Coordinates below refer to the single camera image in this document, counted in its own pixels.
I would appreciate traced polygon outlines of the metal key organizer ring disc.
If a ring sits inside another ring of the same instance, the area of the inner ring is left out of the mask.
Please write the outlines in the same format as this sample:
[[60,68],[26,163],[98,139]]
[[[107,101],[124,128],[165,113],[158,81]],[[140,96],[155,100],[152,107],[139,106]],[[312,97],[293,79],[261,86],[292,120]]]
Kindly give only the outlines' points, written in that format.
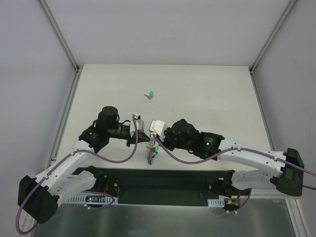
[[146,146],[146,151],[147,151],[147,161],[149,161],[149,155],[154,153],[154,147],[155,147],[155,142],[156,140],[154,137],[150,138],[149,144]]

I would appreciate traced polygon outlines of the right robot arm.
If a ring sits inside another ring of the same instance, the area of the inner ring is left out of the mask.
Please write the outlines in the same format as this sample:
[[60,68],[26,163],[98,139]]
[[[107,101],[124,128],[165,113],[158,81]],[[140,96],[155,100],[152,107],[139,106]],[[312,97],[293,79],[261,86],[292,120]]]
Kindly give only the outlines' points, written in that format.
[[252,148],[219,134],[200,132],[185,119],[171,127],[161,120],[153,121],[151,132],[168,154],[174,149],[181,149],[198,157],[197,163],[219,160],[251,167],[251,171],[234,171],[229,179],[222,182],[222,189],[228,195],[238,190],[271,187],[292,197],[302,195],[304,163],[296,149],[278,152]]

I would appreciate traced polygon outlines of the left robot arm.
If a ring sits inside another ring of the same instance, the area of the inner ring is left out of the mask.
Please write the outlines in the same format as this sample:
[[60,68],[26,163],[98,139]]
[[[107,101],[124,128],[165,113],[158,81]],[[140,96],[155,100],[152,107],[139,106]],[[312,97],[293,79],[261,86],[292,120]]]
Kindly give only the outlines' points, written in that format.
[[90,166],[72,178],[91,156],[98,156],[111,138],[126,141],[135,148],[150,139],[144,132],[144,122],[139,115],[132,115],[129,125],[119,121],[117,108],[105,106],[97,120],[84,130],[68,153],[34,178],[26,175],[19,182],[19,211],[27,212],[39,224],[47,222],[69,198],[85,190],[99,192],[104,188],[104,175]]

